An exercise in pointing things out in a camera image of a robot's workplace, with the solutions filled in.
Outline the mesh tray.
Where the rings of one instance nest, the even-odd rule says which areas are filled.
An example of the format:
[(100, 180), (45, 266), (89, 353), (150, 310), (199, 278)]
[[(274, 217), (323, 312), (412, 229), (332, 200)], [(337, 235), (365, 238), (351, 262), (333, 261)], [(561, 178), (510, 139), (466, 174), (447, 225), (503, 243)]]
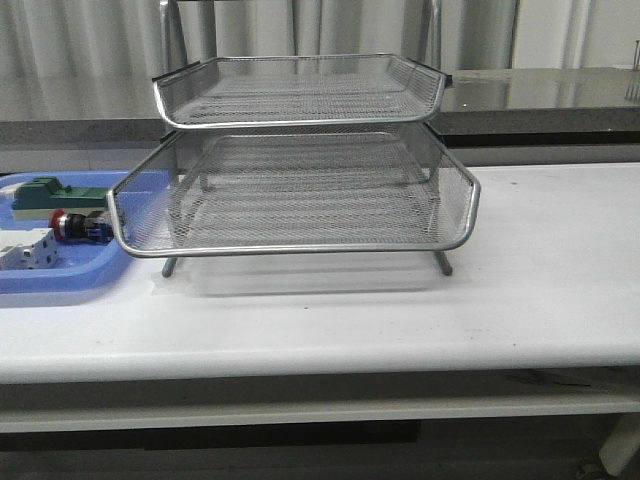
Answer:
[(216, 57), (153, 80), (181, 130), (424, 121), (450, 75), (395, 54)]
[(478, 180), (421, 124), (174, 133), (108, 195), (136, 257), (447, 251)]

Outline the red emergency stop button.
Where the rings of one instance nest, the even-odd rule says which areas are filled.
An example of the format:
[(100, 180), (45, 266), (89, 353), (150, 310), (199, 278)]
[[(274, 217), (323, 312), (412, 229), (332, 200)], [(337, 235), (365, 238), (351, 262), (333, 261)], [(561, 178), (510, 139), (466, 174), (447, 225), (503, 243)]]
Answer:
[(106, 210), (84, 215), (57, 209), (50, 217), (49, 227), (56, 239), (63, 242), (108, 244), (114, 238), (111, 216)]

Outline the blue plastic tray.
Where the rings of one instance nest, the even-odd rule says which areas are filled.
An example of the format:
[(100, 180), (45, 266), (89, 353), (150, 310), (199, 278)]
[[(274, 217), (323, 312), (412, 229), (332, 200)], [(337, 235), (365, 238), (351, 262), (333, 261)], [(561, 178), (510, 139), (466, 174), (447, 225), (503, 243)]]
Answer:
[[(63, 185), (110, 188), (124, 170), (27, 172), (1, 176), (1, 188), (36, 177), (53, 176)], [(168, 183), (167, 173), (143, 174), (142, 191), (156, 193)], [(46, 228), (46, 219), (14, 220), (12, 198), (1, 198), (1, 230)], [(108, 244), (60, 244), (51, 268), (1, 271), (1, 307), (73, 305), (101, 294), (117, 281), (133, 257), (116, 240)]]

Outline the grey stone counter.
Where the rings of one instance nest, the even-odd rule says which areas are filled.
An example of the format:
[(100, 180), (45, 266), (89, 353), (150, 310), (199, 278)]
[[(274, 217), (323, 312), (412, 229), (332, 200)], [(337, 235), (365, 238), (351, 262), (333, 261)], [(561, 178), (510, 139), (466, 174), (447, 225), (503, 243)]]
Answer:
[[(639, 77), (616, 68), (462, 70), (430, 122), (451, 147), (639, 141)], [(147, 77), (5, 78), (5, 147), (153, 143), (164, 134)]]

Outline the green terminal block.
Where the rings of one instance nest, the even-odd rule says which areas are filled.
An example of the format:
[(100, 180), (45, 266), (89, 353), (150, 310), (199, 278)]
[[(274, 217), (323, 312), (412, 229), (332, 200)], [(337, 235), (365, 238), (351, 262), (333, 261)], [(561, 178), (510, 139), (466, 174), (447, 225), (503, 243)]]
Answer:
[(61, 209), (87, 215), (107, 208), (108, 188), (63, 185), (54, 176), (36, 177), (14, 193), (12, 213), (16, 220), (48, 220)]

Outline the white circuit breaker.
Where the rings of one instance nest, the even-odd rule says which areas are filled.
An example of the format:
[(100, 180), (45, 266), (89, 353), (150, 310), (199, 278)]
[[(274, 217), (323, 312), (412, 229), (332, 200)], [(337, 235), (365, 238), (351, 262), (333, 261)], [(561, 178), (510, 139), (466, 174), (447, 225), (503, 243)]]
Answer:
[(52, 268), (58, 261), (58, 242), (52, 228), (1, 231), (1, 270)]

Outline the white table leg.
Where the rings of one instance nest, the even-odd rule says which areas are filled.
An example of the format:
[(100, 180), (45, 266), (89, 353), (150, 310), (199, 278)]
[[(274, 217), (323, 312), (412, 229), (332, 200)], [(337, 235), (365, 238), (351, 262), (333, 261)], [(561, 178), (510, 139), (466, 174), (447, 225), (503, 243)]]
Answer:
[(604, 470), (618, 476), (639, 451), (639, 414), (623, 414), (599, 451)]

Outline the grey metal rack frame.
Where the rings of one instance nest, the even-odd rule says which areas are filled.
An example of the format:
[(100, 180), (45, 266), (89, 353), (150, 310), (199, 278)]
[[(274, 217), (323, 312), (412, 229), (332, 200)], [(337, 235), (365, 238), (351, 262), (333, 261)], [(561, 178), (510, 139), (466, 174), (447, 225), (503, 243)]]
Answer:
[(448, 79), (395, 54), (217, 56), (154, 83), (169, 150), (193, 148), (154, 254), (432, 251), (441, 152), (425, 128)]

